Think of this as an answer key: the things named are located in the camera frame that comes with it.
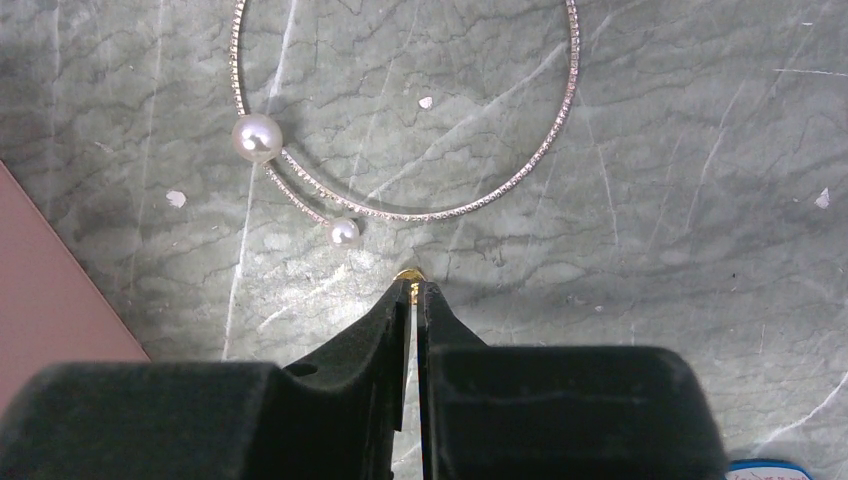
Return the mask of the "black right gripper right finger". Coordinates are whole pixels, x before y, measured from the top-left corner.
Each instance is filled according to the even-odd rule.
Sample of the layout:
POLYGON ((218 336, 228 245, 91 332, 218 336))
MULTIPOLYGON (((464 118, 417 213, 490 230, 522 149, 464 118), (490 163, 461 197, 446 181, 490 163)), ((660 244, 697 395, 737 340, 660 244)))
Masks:
POLYGON ((690 365, 652 346, 490 346, 416 289, 427 479, 720 479, 690 365))

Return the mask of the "pink jewelry box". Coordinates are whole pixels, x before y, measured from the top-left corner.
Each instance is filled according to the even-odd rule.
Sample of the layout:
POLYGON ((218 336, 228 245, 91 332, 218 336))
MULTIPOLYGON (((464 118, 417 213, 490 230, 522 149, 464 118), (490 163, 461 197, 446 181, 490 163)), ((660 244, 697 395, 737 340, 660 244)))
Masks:
POLYGON ((1 406, 54 363, 148 355, 39 209, 1 169, 1 406))

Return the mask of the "gold heart earring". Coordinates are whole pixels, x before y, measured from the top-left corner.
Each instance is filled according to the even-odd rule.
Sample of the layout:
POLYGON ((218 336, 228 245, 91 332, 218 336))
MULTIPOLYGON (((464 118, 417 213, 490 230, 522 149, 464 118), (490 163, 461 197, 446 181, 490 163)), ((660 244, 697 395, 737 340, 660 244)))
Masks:
POLYGON ((422 282, 426 282, 426 278, 423 273, 418 268, 406 268, 396 274, 393 280, 409 282, 409 303, 411 305, 417 305, 419 288, 422 282))

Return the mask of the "silver pearl bangle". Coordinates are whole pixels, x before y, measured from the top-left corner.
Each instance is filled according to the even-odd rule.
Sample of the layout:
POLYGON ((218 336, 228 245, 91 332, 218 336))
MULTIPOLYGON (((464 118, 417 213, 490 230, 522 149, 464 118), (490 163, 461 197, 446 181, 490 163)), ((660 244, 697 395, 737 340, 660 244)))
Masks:
POLYGON ((565 128, 574 1, 286 1, 268 96, 250 95, 270 5, 231 16, 231 140, 337 248, 362 220, 461 218, 513 191, 565 128))

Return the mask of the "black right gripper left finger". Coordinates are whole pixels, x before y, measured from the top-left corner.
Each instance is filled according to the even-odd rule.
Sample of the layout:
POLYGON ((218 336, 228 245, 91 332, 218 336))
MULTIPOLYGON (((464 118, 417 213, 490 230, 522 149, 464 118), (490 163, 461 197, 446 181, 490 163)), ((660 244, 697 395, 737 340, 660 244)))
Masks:
POLYGON ((410 285, 310 354, 272 362, 64 363, 1 420, 5 479, 389 479, 410 285))

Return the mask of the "blue right scraper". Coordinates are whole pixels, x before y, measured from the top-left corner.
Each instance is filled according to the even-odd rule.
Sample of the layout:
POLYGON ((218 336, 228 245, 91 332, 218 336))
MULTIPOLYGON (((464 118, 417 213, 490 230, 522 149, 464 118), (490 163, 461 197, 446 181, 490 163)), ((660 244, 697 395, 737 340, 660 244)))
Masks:
POLYGON ((726 480, 812 480, 801 466, 773 459, 748 459, 732 462, 726 480))

